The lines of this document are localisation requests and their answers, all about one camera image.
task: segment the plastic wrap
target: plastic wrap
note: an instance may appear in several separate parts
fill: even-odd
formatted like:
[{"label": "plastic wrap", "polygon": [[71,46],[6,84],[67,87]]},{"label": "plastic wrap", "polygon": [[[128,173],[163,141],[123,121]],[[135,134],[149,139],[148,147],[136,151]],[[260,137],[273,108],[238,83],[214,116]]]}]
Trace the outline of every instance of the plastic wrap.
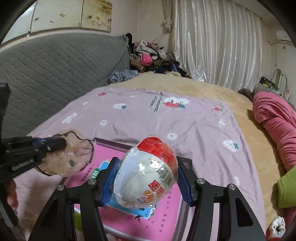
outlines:
[{"label": "plastic wrap", "polygon": [[67,141],[65,149],[48,152],[42,163],[36,167],[37,171],[62,177],[69,177],[81,171],[92,159],[94,146],[76,130],[61,131],[53,136],[61,136]]},{"label": "plastic wrap", "polygon": [[154,207],[178,177],[172,149],[150,136],[131,148],[118,165],[113,186],[116,202],[126,208]]}]

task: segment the bed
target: bed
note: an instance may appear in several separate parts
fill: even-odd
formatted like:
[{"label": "bed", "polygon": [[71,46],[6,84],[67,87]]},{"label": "bed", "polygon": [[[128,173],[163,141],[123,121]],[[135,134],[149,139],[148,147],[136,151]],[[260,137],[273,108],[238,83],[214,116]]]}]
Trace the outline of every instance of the bed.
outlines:
[{"label": "bed", "polygon": [[[31,53],[30,49],[36,45],[41,49],[40,52]],[[40,66],[34,64],[38,60],[46,61]],[[126,39],[98,34],[60,34],[33,39],[1,52],[0,63],[0,81],[13,86],[7,116],[4,119],[3,129],[7,130],[4,132],[4,137],[28,134],[72,100],[96,87],[107,85],[107,75],[110,71],[129,68]],[[110,87],[148,89],[226,103],[247,141],[258,172],[264,199],[266,227],[277,215],[282,216],[281,210],[277,207],[276,182],[285,174],[285,169],[270,138],[263,128],[255,123],[252,103],[247,97],[220,86],[154,73],[140,74],[132,80],[112,84]],[[46,102],[43,98],[43,95],[52,96],[54,93],[58,93],[55,101]],[[30,186],[32,190],[43,190],[42,195],[35,192],[29,196],[21,189],[18,190],[22,207],[31,200],[43,200],[36,203],[35,213],[25,213],[25,216],[36,219],[43,203],[62,178],[46,177],[36,170],[30,170],[26,175],[18,177],[18,180]]]}]

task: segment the wall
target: wall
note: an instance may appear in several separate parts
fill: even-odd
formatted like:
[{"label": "wall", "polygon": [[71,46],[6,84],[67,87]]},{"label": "wall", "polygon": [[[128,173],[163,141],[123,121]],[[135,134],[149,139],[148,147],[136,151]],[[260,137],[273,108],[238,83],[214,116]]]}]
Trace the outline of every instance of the wall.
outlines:
[{"label": "wall", "polygon": [[287,76],[287,87],[291,92],[289,100],[296,105],[296,48],[283,44],[275,44],[274,48],[276,48],[276,66],[273,64],[271,68],[271,77],[275,69],[280,69]]},{"label": "wall", "polygon": [[83,5],[83,0],[38,0],[31,21],[31,33],[81,27]]},{"label": "wall", "polygon": [[[139,0],[139,21],[138,21],[138,41],[148,42],[160,37],[166,32],[161,26],[164,21],[161,0]],[[170,32],[161,36],[157,41],[160,47],[169,50]]]},{"label": "wall", "polygon": [[261,22],[262,29],[262,59],[260,68],[260,78],[262,76],[269,78],[271,68],[271,45],[267,42],[270,37],[269,27]]},{"label": "wall", "polygon": [[[76,28],[76,29],[71,29],[71,30],[69,30],[69,29],[46,30],[46,33],[43,32],[43,33],[41,33],[41,35],[39,35],[40,32],[37,32],[35,34],[38,34],[38,37],[39,37],[39,36],[44,36],[44,35],[49,35],[49,34],[65,33],[65,32],[91,32],[91,33],[111,34],[111,35],[122,35],[122,34],[126,34],[126,33],[130,32],[134,36],[134,38],[136,39],[137,34],[138,34],[139,0],[111,0],[111,3],[113,4],[111,33],[106,33],[106,32],[98,31],[98,30],[90,31],[90,30],[83,30],[81,28]],[[61,11],[59,6],[57,6],[57,11],[58,12]],[[81,19],[81,11],[80,11],[80,13],[79,13],[79,11],[76,11],[77,15],[80,15],[79,19]],[[36,37],[35,35],[28,34],[31,32],[31,29],[30,29],[31,21],[33,21],[33,23],[36,23],[36,22],[39,22],[41,19],[38,19],[34,22],[34,20],[36,18],[33,17],[33,19],[32,19],[32,11],[30,11],[30,13],[31,13],[30,17],[28,17],[28,13],[24,13],[16,21],[16,23],[13,25],[13,27],[8,32],[8,35],[5,38],[5,41],[3,41],[3,43],[5,43],[6,41],[7,41],[7,43],[4,45],[1,45],[0,51],[8,48],[14,44],[17,44],[19,42],[26,41],[30,38]],[[72,16],[62,27],[77,26],[77,24],[78,24],[77,19],[78,19],[77,16]],[[39,25],[39,26],[37,26],[37,28],[34,28],[34,31],[36,29],[37,29],[37,31],[40,31],[43,29],[48,29],[48,26],[44,25],[44,27],[42,28],[42,25],[41,26]]]},{"label": "wall", "polygon": [[269,12],[265,7],[261,5],[257,0],[231,0],[238,5],[250,10],[254,14],[260,17],[261,22],[267,26],[279,26],[279,21]]},{"label": "wall", "polygon": [[[278,26],[278,27],[270,27],[269,28],[269,41],[276,41],[276,30],[284,30],[283,27]],[[279,67],[277,66],[277,45],[278,44],[273,44],[271,45],[271,63],[270,63],[270,75],[269,79],[272,78],[272,75],[276,69]]]}]

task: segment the cable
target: cable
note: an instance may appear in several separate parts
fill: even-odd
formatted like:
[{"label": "cable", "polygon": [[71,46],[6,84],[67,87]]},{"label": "cable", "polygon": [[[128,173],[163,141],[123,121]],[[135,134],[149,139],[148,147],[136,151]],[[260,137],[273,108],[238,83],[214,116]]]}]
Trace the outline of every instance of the cable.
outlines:
[{"label": "cable", "polygon": [[154,41],[160,39],[163,35],[165,35],[167,32],[169,32],[170,30],[164,32],[162,35],[160,35],[159,37],[157,37],[156,39],[152,40],[151,42],[153,43]]},{"label": "cable", "polygon": [[[276,45],[276,54],[277,54],[277,45]],[[274,65],[274,66],[275,66],[275,67],[277,66],[277,65],[276,65],[276,63],[275,63],[275,65]]]},{"label": "cable", "polygon": [[287,81],[288,81],[288,78],[287,78],[287,76],[286,76],[286,75],[284,75],[284,74],[282,74],[282,76],[284,76],[284,77],[286,78],[286,81],[285,81],[285,86],[286,86],[286,88],[287,88],[287,90],[288,90],[288,86],[287,86]]},{"label": "cable", "polygon": [[[276,70],[274,71],[274,74],[276,73],[277,70],[280,70],[280,69],[276,69]],[[271,78],[270,81],[272,81],[273,78],[274,78],[274,75],[272,76],[272,78]]]}]

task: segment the pink bedsheet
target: pink bedsheet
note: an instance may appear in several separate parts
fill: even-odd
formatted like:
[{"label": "pink bedsheet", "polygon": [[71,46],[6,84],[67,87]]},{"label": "pink bedsheet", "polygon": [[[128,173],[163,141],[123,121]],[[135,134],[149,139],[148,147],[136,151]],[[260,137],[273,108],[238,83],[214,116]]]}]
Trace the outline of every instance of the pink bedsheet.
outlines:
[{"label": "pink bedsheet", "polygon": [[253,98],[253,115],[276,145],[289,171],[296,165],[296,112],[283,98],[259,92]]}]

